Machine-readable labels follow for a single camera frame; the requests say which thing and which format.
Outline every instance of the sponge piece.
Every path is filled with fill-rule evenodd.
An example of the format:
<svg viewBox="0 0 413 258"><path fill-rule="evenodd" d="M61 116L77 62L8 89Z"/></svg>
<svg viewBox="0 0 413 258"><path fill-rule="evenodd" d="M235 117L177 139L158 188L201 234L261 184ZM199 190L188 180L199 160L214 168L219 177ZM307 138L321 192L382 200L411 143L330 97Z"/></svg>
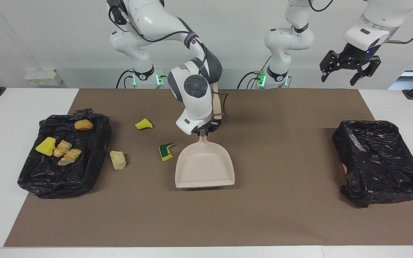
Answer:
<svg viewBox="0 0 413 258"><path fill-rule="evenodd" d="M146 129L146 128L152 128L152 124L149 122L148 119L143 119L141 122L135 124L136 128L138 130Z"/></svg>
<svg viewBox="0 0 413 258"><path fill-rule="evenodd" d="M162 157L162 161L167 161L173 158L172 153L170 152L170 147L173 146L173 143L160 145L159 152Z"/></svg>
<svg viewBox="0 0 413 258"><path fill-rule="evenodd" d="M35 150L47 156L52 156L55 149L55 138L47 137Z"/></svg>

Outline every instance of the white table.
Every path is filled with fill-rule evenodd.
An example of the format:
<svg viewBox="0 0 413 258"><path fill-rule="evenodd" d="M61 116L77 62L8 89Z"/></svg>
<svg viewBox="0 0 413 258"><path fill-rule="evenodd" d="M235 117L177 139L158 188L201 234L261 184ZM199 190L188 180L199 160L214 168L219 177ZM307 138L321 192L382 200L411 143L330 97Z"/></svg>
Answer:
<svg viewBox="0 0 413 258"><path fill-rule="evenodd" d="M279 258L412 258L413 246L281 246L210 248L3 248L28 194L17 185L38 122L66 114L78 89L7 89L0 97L0 257L279 257ZM400 91L360 90L377 120L396 124L413 154L413 101Z"/></svg>

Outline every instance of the dustpan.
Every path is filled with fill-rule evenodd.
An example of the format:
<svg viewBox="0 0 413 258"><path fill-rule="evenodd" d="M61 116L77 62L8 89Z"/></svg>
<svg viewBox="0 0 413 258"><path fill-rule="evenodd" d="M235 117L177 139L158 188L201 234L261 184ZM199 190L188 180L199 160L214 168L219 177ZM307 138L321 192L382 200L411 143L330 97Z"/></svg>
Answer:
<svg viewBox="0 0 413 258"><path fill-rule="evenodd" d="M175 183L177 188L233 185L235 174L229 153L221 145L209 142L201 131L199 141L179 154Z"/></svg>

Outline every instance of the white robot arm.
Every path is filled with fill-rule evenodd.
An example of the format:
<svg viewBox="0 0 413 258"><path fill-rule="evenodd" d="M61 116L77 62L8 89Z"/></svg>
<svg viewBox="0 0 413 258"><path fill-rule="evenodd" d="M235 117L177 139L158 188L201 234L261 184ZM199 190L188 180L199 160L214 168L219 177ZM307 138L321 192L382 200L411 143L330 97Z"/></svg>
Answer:
<svg viewBox="0 0 413 258"><path fill-rule="evenodd" d="M142 46L162 41L181 41L195 57L173 68L168 83L175 98L185 104L185 110L177 120L177 126L186 134L198 133L211 126L212 94L210 84L216 83L222 74L222 66L198 35L180 18L164 9L162 0L107 0L109 18L121 31L110 36L112 46L133 61L137 83L156 82L156 68Z"/></svg>
<svg viewBox="0 0 413 258"><path fill-rule="evenodd" d="M344 50L340 54L329 51L320 63L323 82L331 72L340 69L357 70L350 80L352 86L360 78L372 76L381 63L380 58L374 54L382 44L389 41L413 9L413 0L365 1L367 8L344 36L347 41ZM369 66L363 70L362 66L367 63Z"/></svg>
<svg viewBox="0 0 413 258"><path fill-rule="evenodd" d="M264 42L272 52L272 57L265 70L265 88L278 87L283 83L291 64L288 50L309 49L313 45L313 32L308 27L310 12L308 0L288 0L285 19L292 25L291 28L272 28L267 31Z"/></svg>

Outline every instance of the black plastic bag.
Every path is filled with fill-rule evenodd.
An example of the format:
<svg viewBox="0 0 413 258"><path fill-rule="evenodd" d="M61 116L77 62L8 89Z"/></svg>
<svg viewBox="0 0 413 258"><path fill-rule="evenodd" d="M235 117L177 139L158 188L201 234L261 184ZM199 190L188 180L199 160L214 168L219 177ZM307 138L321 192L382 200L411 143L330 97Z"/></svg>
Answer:
<svg viewBox="0 0 413 258"><path fill-rule="evenodd" d="M74 122L82 119L90 120L93 129L75 130ZM82 153L74 163L58 166L60 157L35 150L47 137L55 138L56 146L64 139ZM91 108L75 111L72 116L49 116L39 122L39 135L21 170L18 185L44 199L79 196L90 191L100 175L110 137L109 118Z"/></svg>
<svg viewBox="0 0 413 258"><path fill-rule="evenodd" d="M413 199L413 156L388 121L343 121L332 139L344 164L341 193L359 207Z"/></svg>

